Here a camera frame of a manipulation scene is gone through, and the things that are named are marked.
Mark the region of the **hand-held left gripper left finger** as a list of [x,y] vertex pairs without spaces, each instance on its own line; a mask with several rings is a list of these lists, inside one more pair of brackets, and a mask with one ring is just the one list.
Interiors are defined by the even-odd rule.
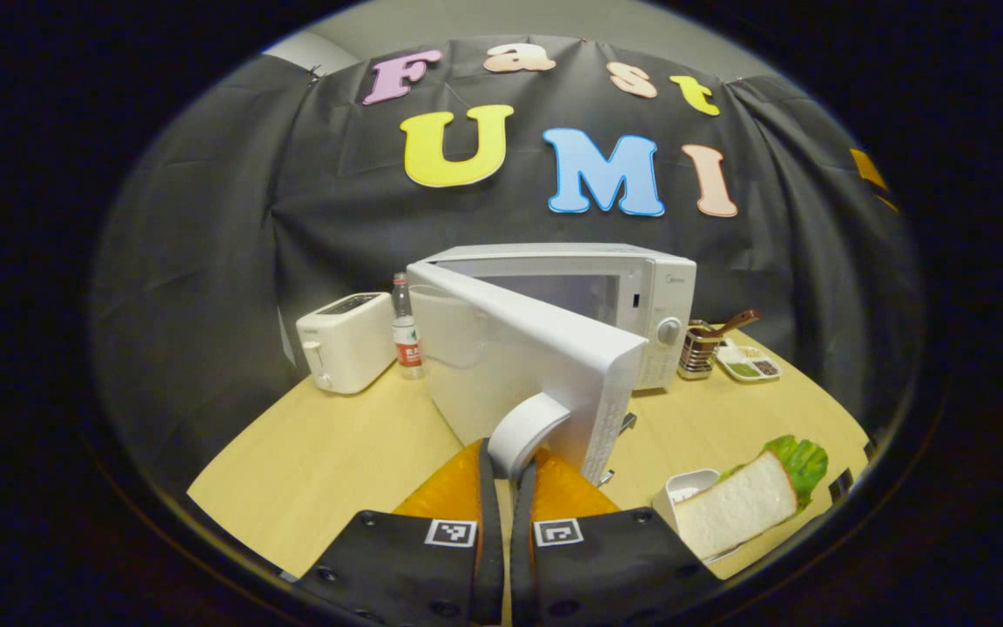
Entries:
[[486,442],[451,457],[391,513],[355,513],[298,581],[380,626],[501,622],[504,538]]

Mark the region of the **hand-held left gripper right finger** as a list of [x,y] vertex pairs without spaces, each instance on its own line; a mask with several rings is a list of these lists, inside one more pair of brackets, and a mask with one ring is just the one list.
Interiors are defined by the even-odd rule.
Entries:
[[618,508],[547,449],[519,480],[510,582],[516,626],[656,626],[719,588],[653,508]]

